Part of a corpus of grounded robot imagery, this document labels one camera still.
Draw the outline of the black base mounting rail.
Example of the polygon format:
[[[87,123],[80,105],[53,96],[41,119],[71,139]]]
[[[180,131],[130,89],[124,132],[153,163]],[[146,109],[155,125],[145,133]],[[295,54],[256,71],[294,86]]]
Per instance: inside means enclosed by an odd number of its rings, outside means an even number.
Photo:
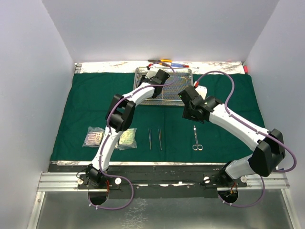
[[[247,175],[220,185],[216,174],[222,164],[169,164],[132,163],[113,164],[100,184],[91,182],[85,174],[85,165],[52,163],[42,174],[40,188],[46,191],[93,192],[112,199],[134,198],[216,198],[218,192],[229,191],[233,184],[237,190],[261,189],[258,175]]]

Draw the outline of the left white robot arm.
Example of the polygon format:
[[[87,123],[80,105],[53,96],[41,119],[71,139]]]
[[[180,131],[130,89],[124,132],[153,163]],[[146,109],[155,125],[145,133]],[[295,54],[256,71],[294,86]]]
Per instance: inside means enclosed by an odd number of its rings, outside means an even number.
[[[132,124],[135,108],[148,98],[155,98],[161,92],[169,73],[162,69],[150,69],[140,85],[127,94],[116,94],[106,113],[106,127],[96,156],[85,170],[89,183],[94,188],[105,184],[103,174],[109,167],[110,158],[121,135]]]

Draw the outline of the yellow handled pliers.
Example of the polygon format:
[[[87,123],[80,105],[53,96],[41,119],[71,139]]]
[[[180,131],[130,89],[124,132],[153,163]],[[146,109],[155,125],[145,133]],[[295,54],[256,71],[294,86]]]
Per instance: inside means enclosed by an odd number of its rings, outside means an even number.
[[[167,59],[160,59],[160,60],[148,60],[148,62],[151,63],[158,63],[161,66],[169,66],[172,63],[172,60],[167,60]]]

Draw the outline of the steel tweezers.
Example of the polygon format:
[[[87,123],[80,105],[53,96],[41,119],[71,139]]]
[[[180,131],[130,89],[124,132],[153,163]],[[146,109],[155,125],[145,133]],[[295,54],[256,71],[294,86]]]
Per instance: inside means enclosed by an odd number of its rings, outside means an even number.
[[[160,150],[162,151],[162,130],[161,129],[158,129],[158,137],[159,137]]]
[[[151,128],[148,129],[148,136],[149,136],[149,147],[151,150],[152,149],[152,130],[151,130]]]

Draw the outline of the green packet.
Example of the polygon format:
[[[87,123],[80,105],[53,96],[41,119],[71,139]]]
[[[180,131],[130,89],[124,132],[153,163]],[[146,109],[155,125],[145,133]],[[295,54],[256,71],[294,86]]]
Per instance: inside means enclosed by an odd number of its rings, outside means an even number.
[[[137,143],[135,140],[136,131],[136,128],[130,128],[122,133],[118,141],[119,150],[137,148]]]

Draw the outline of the pink instrument packet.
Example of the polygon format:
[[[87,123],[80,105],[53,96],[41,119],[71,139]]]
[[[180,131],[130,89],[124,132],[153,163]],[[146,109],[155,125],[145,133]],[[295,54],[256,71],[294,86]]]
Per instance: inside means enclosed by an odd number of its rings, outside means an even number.
[[[83,147],[99,147],[104,136],[104,129],[100,127],[88,127]]]

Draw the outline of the metal mesh instrument tray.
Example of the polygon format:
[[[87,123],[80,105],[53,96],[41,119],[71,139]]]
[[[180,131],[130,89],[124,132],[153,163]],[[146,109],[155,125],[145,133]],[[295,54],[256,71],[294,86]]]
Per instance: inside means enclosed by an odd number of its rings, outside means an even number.
[[[190,69],[174,68],[176,78],[174,80],[174,73],[170,68],[161,67],[161,69],[169,74],[168,80],[165,84],[171,85],[164,87],[161,94],[156,98],[148,98],[144,100],[141,105],[160,105],[160,106],[184,106],[178,93],[184,88],[193,84],[193,73]]]

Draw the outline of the steel surgical scissors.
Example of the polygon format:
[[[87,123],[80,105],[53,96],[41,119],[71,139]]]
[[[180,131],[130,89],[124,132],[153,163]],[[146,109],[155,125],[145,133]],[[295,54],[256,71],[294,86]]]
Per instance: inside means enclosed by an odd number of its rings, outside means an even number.
[[[194,151],[202,151],[203,146],[198,142],[197,128],[195,125],[193,126],[193,131],[194,131],[195,144],[192,146],[192,149]]]

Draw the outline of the blue red pen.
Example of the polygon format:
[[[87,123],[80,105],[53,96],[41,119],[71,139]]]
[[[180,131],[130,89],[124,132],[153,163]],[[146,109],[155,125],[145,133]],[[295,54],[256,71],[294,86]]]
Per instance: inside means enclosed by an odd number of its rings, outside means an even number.
[[[176,68],[194,68],[194,69],[199,69],[199,67],[189,66],[187,64],[175,63],[175,62],[172,62],[171,66],[172,67],[176,67]]]

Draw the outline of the aluminium extrusion frame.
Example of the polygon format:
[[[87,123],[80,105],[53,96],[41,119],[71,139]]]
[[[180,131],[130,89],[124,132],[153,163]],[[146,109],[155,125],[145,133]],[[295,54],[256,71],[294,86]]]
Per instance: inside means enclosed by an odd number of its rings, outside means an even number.
[[[131,126],[137,147],[111,151],[106,175],[97,171],[97,148],[82,144],[89,126],[105,127],[116,94],[127,94],[132,73],[80,73],[64,108],[51,163],[38,185],[40,209],[29,228],[37,229],[291,229],[283,173],[248,176],[224,190],[205,185],[227,162],[252,153],[223,128],[183,118],[183,104],[137,104]]]

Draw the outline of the dark green surgical cloth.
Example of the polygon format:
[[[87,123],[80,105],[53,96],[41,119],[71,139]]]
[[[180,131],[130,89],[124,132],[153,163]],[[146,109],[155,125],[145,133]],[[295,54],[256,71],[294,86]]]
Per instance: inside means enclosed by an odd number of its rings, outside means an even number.
[[[249,75],[210,74],[194,75],[208,94],[224,101],[228,107],[262,127],[264,121],[257,104],[252,79]],[[64,108],[63,117],[55,140],[52,161],[91,161],[95,147],[83,147],[88,127],[104,128],[105,116],[115,94],[125,94],[133,89],[132,73],[83,73],[73,77],[72,87]],[[226,163],[251,153],[238,138],[209,122],[203,124],[183,119],[181,106],[139,105],[135,109],[132,127],[136,128],[137,148],[118,150],[112,161],[131,162],[212,162]],[[202,151],[194,151],[193,126],[197,128]],[[152,130],[152,149],[149,147],[148,129]],[[162,151],[158,129],[162,130]]]

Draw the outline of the red marker at edge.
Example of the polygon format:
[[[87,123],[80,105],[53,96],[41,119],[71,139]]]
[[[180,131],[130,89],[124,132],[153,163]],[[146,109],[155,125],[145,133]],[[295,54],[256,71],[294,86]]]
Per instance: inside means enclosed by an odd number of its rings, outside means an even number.
[[[244,65],[243,68],[244,68],[244,73],[245,73],[245,74],[248,74],[248,68],[247,68],[247,66]]]

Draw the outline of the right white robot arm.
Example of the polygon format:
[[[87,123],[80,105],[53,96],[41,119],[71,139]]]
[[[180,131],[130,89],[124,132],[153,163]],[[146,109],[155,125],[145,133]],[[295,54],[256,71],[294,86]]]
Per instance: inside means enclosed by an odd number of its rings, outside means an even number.
[[[252,150],[251,155],[225,165],[223,172],[219,174],[220,183],[229,187],[242,176],[269,176],[285,158],[282,133],[277,129],[268,131],[249,122],[226,108],[219,99],[206,96],[206,93],[207,89],[203,86],[188,86],[179,92],[184,103],[183,118],[218,125]]]

